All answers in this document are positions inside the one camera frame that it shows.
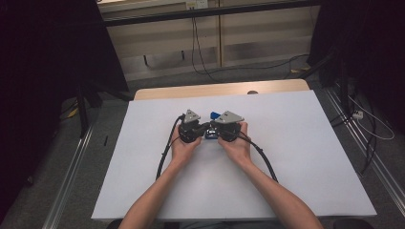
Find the person's left hand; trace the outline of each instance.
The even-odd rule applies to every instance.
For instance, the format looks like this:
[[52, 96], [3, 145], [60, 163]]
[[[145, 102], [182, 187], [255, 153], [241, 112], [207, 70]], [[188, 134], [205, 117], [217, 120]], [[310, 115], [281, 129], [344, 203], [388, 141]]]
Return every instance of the person's left hand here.
[[179, 136], [179, 125], [176, 126], [171, 139], [172, 142], [172, 162], [179, 163], [184, 166], [188, 163], [193, 156], [193, 152], [198, 145], [202, 142], [202, 138], [198, 137], [195, 141], [185, 143]]

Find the black chair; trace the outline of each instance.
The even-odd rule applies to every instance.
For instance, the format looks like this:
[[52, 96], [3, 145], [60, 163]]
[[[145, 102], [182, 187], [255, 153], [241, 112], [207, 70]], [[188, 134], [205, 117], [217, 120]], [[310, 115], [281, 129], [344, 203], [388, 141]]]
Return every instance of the black chair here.
[[374, 229], [363, 219], [338, 219], [333, 223], [333, 229]]

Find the metal frame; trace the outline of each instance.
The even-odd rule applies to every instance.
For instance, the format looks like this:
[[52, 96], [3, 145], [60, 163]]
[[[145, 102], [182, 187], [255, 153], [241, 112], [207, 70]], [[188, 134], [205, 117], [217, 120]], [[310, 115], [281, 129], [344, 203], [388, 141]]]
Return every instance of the metal frame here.
[[[333, 90], [326, 90], [326, 94], [333, 108], [339, 114], [342, 114], [341, 119], [346, 120], [347, 117], [340, 106], [339, 96], [336, 94], [336, 92], [334, 92]], [[363, 155], [366, 156], [366, 148], [367, 148], [366, 145], [368, 140], [366, 136], [360, 130], [358, 125], [354, 121], [352, 121], [352, 118], [350, 118], [348, 121], [345, 122], [345, 126], [348, 128], [349, 132], [351, 133], [353, 139], [359, 146]], [[375, 153], [374, 155], [372, 167], [374, 172], [377, 174], [378, 178], [381, 180], [381, 183], [384, 185], [385, 189], [390, 194], [398, 210], [401, 212], [402, 216], [405, 217], [405, 191], [402, 189], [400, 184], [398, 184], [396, 179], [393, 177], [388, 168], [382, 162], [381, 158], [378, 156], [378, 153]]]
[[132, 24], [141, 24], [148, 22], [159, 22], [159, 21], [170, 21], [179, 20], [185, 18], [197, 18], [206, 16], [218, 16], [227, 15], [235, 13], [244, 12], [254, 12], [254, 11], [265, 11], [265, 10], [282, 10], [282, 9], [292, 9], [292, 8], [303, 8], [319, 6], [321, 3], [328, 0], [290, 0], [290, 1], [280, 1], [272, 3], [262, 3], [262, 4], [251, 4], [242, 5], [235, 7], [220, 7], [220, 8], [209, 8], [200, 10], [182, 10], [167, 13], [157, 13], [151, 15], [143, 16], [131, 16], [131, 17], [121, 17], [121, 18], [111, 18], [105, 19], [103, 22], [85, 22], [81, 24], [68, 24], [59, 25], [59, 28], [83, 28], [83, 27], [115, 27], [115, 26], [125, 26]]
[[82, 158], [86, 153], [87, 146], [89, 144], [90, 138], [93, 133], [93, 128], [96, 124], [98, 118], [99, 108], [96, 108], [95, 119], [91, 122], [89, 128], [87, 129], [84, 137], [78, 142], [77, 148], [75, 150], [74, 157], [72, 159], [71, 165], [69, 166], [68, 171], [66, 172], [65, 178], [60, 186], [57, 196], [53, 201], [50, 212], [45, 219], [45, 223], [42, 226], [43, 229], [54, 229], [60, 222], [62, 217], [63, 210], [65, 209], [68, 198], [72, 192], [75, 183], [75, 177], [80, 167]]

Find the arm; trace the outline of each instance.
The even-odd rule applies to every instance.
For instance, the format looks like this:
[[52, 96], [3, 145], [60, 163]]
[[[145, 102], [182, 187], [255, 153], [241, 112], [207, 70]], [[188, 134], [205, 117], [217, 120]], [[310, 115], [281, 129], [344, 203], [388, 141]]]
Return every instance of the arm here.
[[177, 139], [179, 136], [178, 127], [176, 127], [172, 136], [172, 142], [174, 141], [172, 143], [172, 160], [158, 180], [135, 201], [119, 226], [120, 229], [149, 228], [151, 226], [170, 191], [176, 175], [187, 164], [194, 149], [201, 143], [201, 137], [188, 144]]
[[[247, 123], [241, 123], [241, 131], [247, 135]], [[264, 174], [250, 159], [250, 144], [237, 138], [226, 142], [220, 137], [229, 158], [237, 164], [259, 190], [271, 209], [287, 228], [323, 228], [308, 206], [292, 192]]]

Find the electronic device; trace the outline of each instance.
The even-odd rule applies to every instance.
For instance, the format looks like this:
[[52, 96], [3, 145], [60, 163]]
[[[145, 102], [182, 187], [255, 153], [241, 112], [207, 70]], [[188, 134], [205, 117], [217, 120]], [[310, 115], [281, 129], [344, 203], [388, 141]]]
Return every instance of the electronic device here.
[[200, 124], [201, 117], [191, 111], [190, 109], [187, 110], [185, 114], [180, 115], [173, 125], [172, 131], [169, 136], [169, 140], [167, 141], [166, 148], [161, 156], [158, 172], [156, 175], [156, 179], [160, 177], [161, 167], [163, 166], [164, 160], [167, 156], [167, 152], [170, 149], [170, 146], [173, 144], [171, 142], [172, 135], [176, 129], [177, 123], [181, 120], [181, 124], [179, 126], [179, 138], [185, 143], [191, 143], [195, 141], [198, 137], [205, 135], [206, 139], [216, 139], [218, 137], [222, 138], [225, 141], [231, 142], [234, 141], [236, 138], [240, 138], [248, 143], [250, 143], [260, 154], [263, 160], [266, 163], [268, 170], [270, 171], [271, 177], [278, 182], [276, 175], [271, 167], [268, 158], [266, 157], [263, 150], [253, 143], [250, 138], [241, 132], [241, 124], [239, 122], [244, 121], [245, 119], [237, 114], [233, 114], [230, 111], [226, 111], [223, 114], [219, 115], [216, 113], [211, 113], [211, 121], [205, 122]]

